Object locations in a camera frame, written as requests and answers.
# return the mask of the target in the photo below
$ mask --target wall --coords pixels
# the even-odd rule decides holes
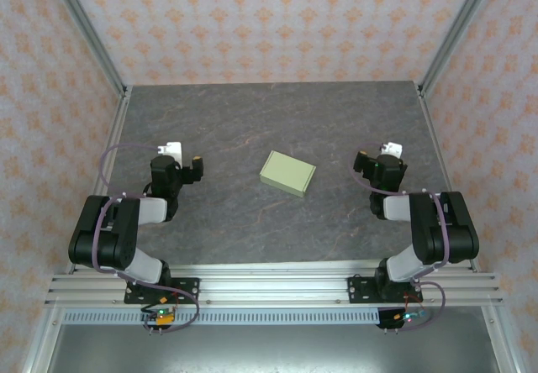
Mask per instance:
[[[127,84],[421,81],[464,0],[81,0]]]
[[[429,99],[456,189],[538,366],[538,0],[486,0]]]
[[[117,102],[61,0],[0,0],[0,371],[20,371]]]

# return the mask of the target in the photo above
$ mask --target pale green block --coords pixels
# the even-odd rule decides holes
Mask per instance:
[[[261,169],[260,180],[290,194],[304,197],[315,170],[315,165],[272,150]]]

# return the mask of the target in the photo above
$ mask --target gray marble surface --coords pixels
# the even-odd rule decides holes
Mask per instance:
[[[140,227],[139,247],[171,264],[393,255],[410,226],[371,215],[347,168],[360,143],[389,140],[409,165],[402,189],[445,187],[411,81],[135,87],[121,142],[181,141],[205,166],[171,222]],[[317,166],[305,198],[260,182],[271,150]],[[120,150],[112,183],[141,192],[155,155]]]

